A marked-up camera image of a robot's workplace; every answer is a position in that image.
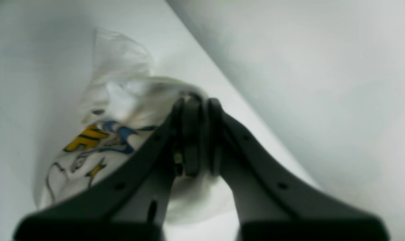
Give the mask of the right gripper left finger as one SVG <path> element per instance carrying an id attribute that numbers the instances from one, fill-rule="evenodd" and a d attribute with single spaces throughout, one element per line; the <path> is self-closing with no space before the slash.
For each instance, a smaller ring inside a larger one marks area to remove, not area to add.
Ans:
<path id="1" fill-rule="evenodd" d="M 180 99 L 120 168 L 77 196 L 26 217 L 15 241 L 161 241 L 173 182 L 200 173 L 201 100 Z"/>

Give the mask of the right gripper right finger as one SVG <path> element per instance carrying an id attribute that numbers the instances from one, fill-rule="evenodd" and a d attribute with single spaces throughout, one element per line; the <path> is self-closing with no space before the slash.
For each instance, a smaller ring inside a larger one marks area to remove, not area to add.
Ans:
<path id="1" fill-rule="evenodd" d="M 210 169 L 233 191 L 244 241 L 388 241 L 380 218 L 311 187 L 251 132 L 207 101 Z"/>

